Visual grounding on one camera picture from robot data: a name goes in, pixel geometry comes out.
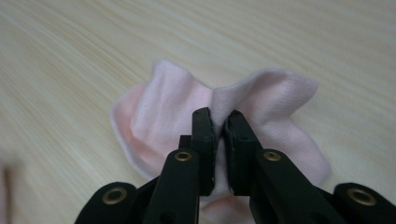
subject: pink object at image edge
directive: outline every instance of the pink object at image edge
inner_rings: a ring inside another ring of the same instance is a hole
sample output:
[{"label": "pink object at image edge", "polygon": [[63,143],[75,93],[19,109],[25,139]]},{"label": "pink object at image edge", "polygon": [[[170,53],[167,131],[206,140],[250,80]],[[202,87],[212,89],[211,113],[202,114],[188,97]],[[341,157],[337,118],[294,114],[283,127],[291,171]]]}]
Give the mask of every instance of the pink object at image edge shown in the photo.
[{"label": "pink object at image edge", "polygon": [[159,61],[148,83],[133,87],[113,105],[110,121],[128,161],[149,180],[161,172],[167,154],[177,149],[179,137],[191,134],[192,112],[210,107],[219,137],[216,187],[201,199],[201,214],[214,223],[254,223],[247,198],[235,198],[228,191],[220,138],[223,122],[235,109],[244,113],[263,147],[283,151],[317,185],[330,173],[330,165],[312,138],[290,120],[317,88],[313,79],[265,69],[212,90],[186,69]]}]

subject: light wood surface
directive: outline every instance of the light wood surface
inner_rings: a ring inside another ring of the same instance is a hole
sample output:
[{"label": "light wood surface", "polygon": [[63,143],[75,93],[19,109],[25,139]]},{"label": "light wood surface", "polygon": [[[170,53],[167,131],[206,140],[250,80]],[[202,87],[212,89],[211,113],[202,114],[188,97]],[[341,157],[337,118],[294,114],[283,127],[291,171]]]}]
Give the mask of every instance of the light wood surface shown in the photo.
[{"label": "light wood surface", "polygon": [[159,59],[210,87],[265,67],[316,79],[293,120],[332,165],[321,187],[353,181],[396,203],[395,1],[115,2],[0,1],[11,223],[73,223],[103,185],[146,182],[108,115]]}]

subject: wooden table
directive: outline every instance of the wooden table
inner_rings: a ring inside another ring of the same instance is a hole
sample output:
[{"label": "wooden table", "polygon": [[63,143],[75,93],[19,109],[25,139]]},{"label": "wooden table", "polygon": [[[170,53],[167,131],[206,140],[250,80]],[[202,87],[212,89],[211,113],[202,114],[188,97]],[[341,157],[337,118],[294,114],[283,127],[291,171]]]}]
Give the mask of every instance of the wooden table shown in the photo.
[{"label": "wooden table", "polygon": [[293,120],[396,203],[395,1],[0,1],[0,157],[11,223],[73,223],[103,185],[146,180],[108,120],[169,59],[210,87],[264,67],[320,83]]}]

